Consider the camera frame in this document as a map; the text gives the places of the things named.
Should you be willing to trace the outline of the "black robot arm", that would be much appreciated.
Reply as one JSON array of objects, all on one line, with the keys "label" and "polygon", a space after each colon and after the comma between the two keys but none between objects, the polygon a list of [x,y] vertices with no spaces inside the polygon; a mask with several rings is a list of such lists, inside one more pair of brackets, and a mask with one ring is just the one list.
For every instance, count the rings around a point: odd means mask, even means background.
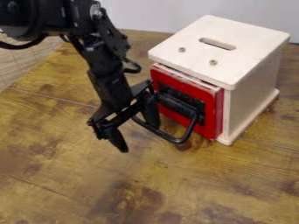
[{"label": "black robot arm", "polygon": [[20,43],[0,41],[0,48],[22,50],[49,36],[71,43],[88,63],[88,77],[101,100],[88,119],[96,137],[124,153],[127,142],[117,127],[143,114],[149,126],[160,125],[155,91],[149,80],[131,86],[127,74],[141,67],[127,58],[127,35],[113,26],[99,0],[0,0],[0,31]]}]

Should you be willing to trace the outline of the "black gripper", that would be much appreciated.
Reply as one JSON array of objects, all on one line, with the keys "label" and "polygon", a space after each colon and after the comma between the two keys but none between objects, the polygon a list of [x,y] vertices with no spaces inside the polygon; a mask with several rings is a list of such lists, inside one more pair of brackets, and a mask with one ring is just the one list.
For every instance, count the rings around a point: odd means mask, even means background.
[{"label": "black gripper", "polygon": [[88,78],[100,98],[100,106],[88,119],[88,126],[93,129],[99,140],[108,140],[121,153],[128,153],[127,142],[117,128],[140,113],[143,105],[141,114],[145,122],[153,128],[160,128],[152,81],[145,80],[129,86],[121,70],[108,75],[88,71]]}]

